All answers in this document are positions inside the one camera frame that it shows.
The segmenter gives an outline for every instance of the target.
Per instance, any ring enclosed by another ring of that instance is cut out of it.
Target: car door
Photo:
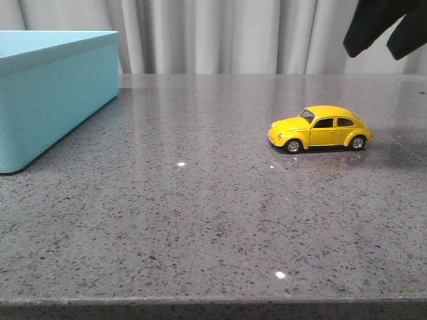
[[[354,130],[354,122],[348,118],[338,118],[336,125],[335,144],[343,145],[346,137]]]
[[[335,134],[334,118],[319,119],[310,130],[310,145],[333,145]]]

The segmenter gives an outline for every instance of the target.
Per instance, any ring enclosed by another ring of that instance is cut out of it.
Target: plastic storage bin
[[[117,31],[0,31],[0,173],[27,166],[119,93]]]

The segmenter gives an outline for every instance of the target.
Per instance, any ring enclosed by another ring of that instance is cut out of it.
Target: gray countertop
[[[26,169],[0,175],[2,304],[427,301],[427,78],[121,85]],[[354,111],[374,141],[271,146],[272,121],[320,104]]]

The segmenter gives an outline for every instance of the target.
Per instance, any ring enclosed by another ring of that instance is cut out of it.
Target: yellow toy car
[[[343,145],[361,150],[372,133],[351,111],[335,105],[307,107],[294,118],[276,121],[268,139],[287,153],[299,153],[309,147]]]

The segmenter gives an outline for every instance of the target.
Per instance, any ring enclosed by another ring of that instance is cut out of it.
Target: white curtain
[[[357,58],[342,41],[357,0],[0,0],[0,29],[118,30],[123,73],[415,73],[385,32]]]

